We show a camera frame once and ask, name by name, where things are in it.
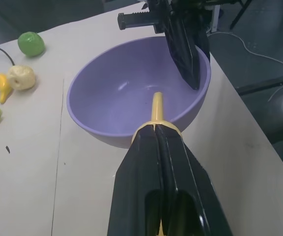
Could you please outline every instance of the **banana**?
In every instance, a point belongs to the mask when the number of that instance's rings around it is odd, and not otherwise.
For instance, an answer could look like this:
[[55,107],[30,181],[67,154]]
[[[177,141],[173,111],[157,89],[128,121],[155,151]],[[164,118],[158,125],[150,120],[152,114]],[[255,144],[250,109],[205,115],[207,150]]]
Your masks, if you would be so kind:
[[4,103],[7,96],[12,91],[12,87],[7,81],[6,75],[0,73],[0,103]]

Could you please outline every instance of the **white table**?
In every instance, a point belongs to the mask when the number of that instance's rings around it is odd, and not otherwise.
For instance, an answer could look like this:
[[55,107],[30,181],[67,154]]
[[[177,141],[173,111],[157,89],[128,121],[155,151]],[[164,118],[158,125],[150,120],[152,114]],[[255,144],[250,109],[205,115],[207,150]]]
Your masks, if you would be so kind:
[[[38,86],[0,105],[0,236],[106,235],[114,175],[127,150],[79,128],[67,112],[66,93],[95,56],[154,35],[152,27],[118,29],[118,13],[142,5],[42,32],[47,51],[40,58],[26,58],[16,41],[1,45],[15,63],[35,70]],[[0,72],[9,67],[0,52]],[[235,236],[281,236],[283,163],[213,57],[211,67],[185,143],[209,172]]]

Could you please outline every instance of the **purple bowl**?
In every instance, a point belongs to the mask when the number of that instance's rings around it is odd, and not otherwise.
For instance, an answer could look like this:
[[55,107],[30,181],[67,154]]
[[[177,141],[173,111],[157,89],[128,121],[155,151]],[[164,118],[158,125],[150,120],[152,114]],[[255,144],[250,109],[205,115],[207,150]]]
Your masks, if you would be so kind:
[[200,88],[182,79],[165,37],[130,41],[88,63],[73,80],[67,109],[97,139],[128,148],[136,129],[151,119],[153,94],[163,93],[165,120],[182,132],[196,117],[210,82],[210,63],[198,48]]

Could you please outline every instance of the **bowl rim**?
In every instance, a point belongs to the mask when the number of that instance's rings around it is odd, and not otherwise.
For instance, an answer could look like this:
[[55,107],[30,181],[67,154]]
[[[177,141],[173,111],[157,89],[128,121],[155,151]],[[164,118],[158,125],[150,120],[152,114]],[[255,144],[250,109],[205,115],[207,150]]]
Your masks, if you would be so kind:
[[[158,38],[158,37],[161,37],[161,38],[164,38],[165,36],[150,36],[150,37],[143,37],[143,38],[138,38],[138,39],[134,39],[134,40],[130,40],[130,41],[127,41],[127,42],[124,42],[124,43],[121,43],[121,44],[118,44],[114,47],[111,47],[107,50],[105,50],[104,52],[100,53],[99,55],[97,55],[96,57],[94,57],[90,62],[88,62],[85,66],[83,66],[80,71],[77,73],[77,75],[74,77],[74,79],[72,80],[70,86],[69,86],[69,89],[68,89],[68,92],[67,92],[67,97],[66,97],[66,103],[67,103],[67,111],[70,115],[70,117],[73,119],[73,121],[79,126],[81,127],[82,129],[88,131],[89,133],[93,133],[93,134],[96,134],[96,135],[99,135],[99,136],[106,136],[106,137],[117,137],[117,138],[128,138],[128,137],[131,137],[133,136],[134,132],[133,133],[125,133],[125,134],[114,134],[114,133],[108,133],[108,132],[102,132],[102,131],[98,131],[98,130],[95,130],[95,129],[92,129],[92,128],[89,128],[88,126],[84,125],[82,122],[80,122],[76,116],[74,115],[72,109],[71,109],[71,106],[70,106],[70,101],[69,101],[69,97],[70,97],[70,93],[71,93],[71,90],[72,90],[72,87],[74,85],[74,82],[76,80],[76,78],[79,76],[79,74],[90,64],[92,63],[94,60],[96,60],[98,57],[100,57],[101,55],[103,55],[104,53],[107,53],[108,51],[111,51],[112,49],[114,48],[117,48],[117,47],[120,47],[124,44],[127,44],[127,43],[132,43],[132,42],[135,42],[135,41],[140,41],[140,40],[144,40],[144,39],[149,39],[149,38]],[[202,55],[203,57],[203,60],[205,62],[205,64],[207,65],[207,75],[206,75],[206,82],[204,84],[204,87],[202,88],[201,92],[199,93],[198,97],[195,99],[195,101],[187,108],[185,109],[182,113],[180,113],[177,117],[173,118],[170,122],[173,123],[175,122],[176,120],[180,119],[181,117],[185,116],[194,106],[196,106],[206,95],[207,93],[207,89],[208,89],[208,86],[209,86],[209,83],[210,83],[210,80],[211,80],[211,66],[210,66],[210,62],[207,58],[207,56],[205,55],[205,53],[199,48],[196,46],[196,49],[198,50],[198,52]]]

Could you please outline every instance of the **tabletop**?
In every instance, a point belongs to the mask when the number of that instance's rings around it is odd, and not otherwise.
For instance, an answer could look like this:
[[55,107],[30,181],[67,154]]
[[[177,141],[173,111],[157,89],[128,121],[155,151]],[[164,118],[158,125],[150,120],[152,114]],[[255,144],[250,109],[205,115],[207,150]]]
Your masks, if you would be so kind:
[[[36,87],[0,104],[0,235],[106,235],[114,177],[127,150],[78,127],[66,94],[97,55],[155,36],[152,27],[118,29],[118,13],[142,5],[42,32],[47,50],[36,58],[25,57],[16,41],[0,45],[37,75]],[[0,72],[9,67],[0,52]],[[184,141],[208,171],[235,236],[283,235],[283,163],[212,56],[211,68],[204,104]]]

